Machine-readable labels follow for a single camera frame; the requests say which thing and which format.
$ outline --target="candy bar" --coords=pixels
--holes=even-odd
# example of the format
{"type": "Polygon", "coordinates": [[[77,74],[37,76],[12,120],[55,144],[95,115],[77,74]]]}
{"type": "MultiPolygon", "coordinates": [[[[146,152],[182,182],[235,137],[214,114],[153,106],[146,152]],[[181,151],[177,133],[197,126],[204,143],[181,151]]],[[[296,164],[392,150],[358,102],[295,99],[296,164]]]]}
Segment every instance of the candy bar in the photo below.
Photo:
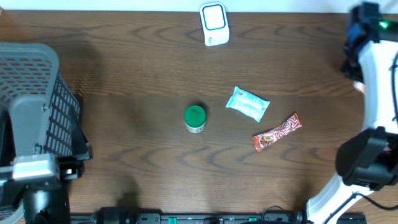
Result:
{"type": "Polygon", "coordinates": [[[294,113],[287,121],[283,122],[280,126],[265,133],[254,136],[253,140],[257,152],[261,152],[263,149],[270,146],[278,139],[282,138],[285,135],[288,135],[288,133],[291,133],[292,131],[295,131],[297,128],[301,128],[302,126],[303,125],[299,116],[297,116],[297,113],[294,113]]]}

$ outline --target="small jar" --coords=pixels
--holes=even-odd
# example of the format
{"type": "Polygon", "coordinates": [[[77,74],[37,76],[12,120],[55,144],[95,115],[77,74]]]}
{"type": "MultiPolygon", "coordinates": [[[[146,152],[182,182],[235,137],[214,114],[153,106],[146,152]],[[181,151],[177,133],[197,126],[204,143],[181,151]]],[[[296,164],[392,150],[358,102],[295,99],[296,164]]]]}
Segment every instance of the small jar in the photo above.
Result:
{"type": "Polygon", "coordinates": [[[191,133],[199,133],[204,130],[206,124],[206,111],[198,105],[188,107],[185,111],[185,127],[191,133]]]}

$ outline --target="cable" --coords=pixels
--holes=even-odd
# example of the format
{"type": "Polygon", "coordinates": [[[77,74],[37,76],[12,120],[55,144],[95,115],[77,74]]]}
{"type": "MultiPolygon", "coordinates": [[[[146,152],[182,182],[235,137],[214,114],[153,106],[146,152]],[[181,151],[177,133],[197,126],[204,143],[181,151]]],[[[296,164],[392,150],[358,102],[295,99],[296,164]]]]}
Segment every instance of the cable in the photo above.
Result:
{"type": "Polygon", "coordinates": [[[394,101],[394,111],[396,114],[392,120],[396,120],[397,125],[398,125],[398,105],[397,105],[397,97],[396,97],[396,68],[398,67],[397,61],[398,61],[398,52],[397,52],[396,56],[394,57],[394,60],[392,61],[392,67],[391,67],[392,100],[394,101]]]}
{"type": "Polygon", "coordinates": [[[381,204],[375,202],[373,199],[369,198],[368,196],[363,195],[363,194],[358,193],[358,192],[353,193],[353,195],[355,195],[355,196],[361,196],[362,198],[364,198],[365,200],[367,200],[368,202],[370,202],[372,205],[376,206],[377,208],[383,209],[383,210],[393,211],[393,210],[397,210],[397,209],[398,209],[398,205],[393,206],[393,207],[386,207],[386,206],[383,206],[383,205],[381,205],[381,204]]]}
{"type": "Polygon", "coordinates": [[[325,222],[323,222],[323,224],[327,224],[331,220],[331,218],[333,218],[338,212],[340,212],[340,210],[343,209],[354,198],[354,195],[349,196],[349,198],[345,200],[345,202],[343,202],[333,213],[329,215],[329,217],[325,220],[325,222]]]}
{"type": "Polygon", "coordinates": [[[282,211],[284,211],[284,209],[283,209],[282,207],[278,206],[278,205],[270,206],[270,207],[266,208],[266,209],[264,210],[264,212],[262,213],[262,215],[261,215],[261,219],[262,219],[262,220],[265,221],[266,213],[268,212],[269,209],[272,209],[272,208],[279,208],[279,209],[281,209],[282,211]]]}
{"type": "Polygon", "coordinates": [[[369,198],[368,196],[361,194],[359,192],[353,193],[344,203],[342,203],[333,213],[330,214],[330,216],[323,222],[323,224],[327,224],[338,212],[340,212],[341,209],[343,209],[352,199],[356,198],[356,196],[361,196],[363,199],[367,200],[370,202],[372,205],[376,206],[377,208],[387,210],[387,211],[393,211],[393,210],[398,210],[398,205],[395,205],[393,207],[386,207],[383,206],[377,202],[375,202],[373,199],[369,198]]]}

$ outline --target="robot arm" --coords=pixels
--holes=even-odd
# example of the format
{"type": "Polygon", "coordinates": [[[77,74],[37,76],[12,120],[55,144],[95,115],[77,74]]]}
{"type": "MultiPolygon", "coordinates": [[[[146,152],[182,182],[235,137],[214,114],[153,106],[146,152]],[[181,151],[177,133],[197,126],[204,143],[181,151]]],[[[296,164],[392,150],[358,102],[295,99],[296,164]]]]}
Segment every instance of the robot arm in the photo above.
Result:
{"type": "Polygon", "coordinates": [[[363,131],[344,143],[336,171],[325,188],[307,202],[307,220],[335,224],[361,197],[398,179],[396,96],[392,78],[398,52],[398,25],[384,21],[377,4],[364,3],[351,11],[347,61],[343,71],[366,86],[363,131]]]}

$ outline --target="gray plastic basket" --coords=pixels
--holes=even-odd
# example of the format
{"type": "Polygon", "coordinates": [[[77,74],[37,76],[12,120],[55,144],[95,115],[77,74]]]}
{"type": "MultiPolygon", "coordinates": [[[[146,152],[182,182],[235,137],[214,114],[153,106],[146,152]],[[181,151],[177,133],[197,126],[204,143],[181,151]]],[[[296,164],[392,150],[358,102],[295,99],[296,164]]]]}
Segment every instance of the gray plastic basket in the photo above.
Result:
{"type": "Polygon", "coordinates": [[[0,108],[9,110],[17,156],[72,155],[69,108],[80,106],[43,44],[0,44],[0,108]]]}

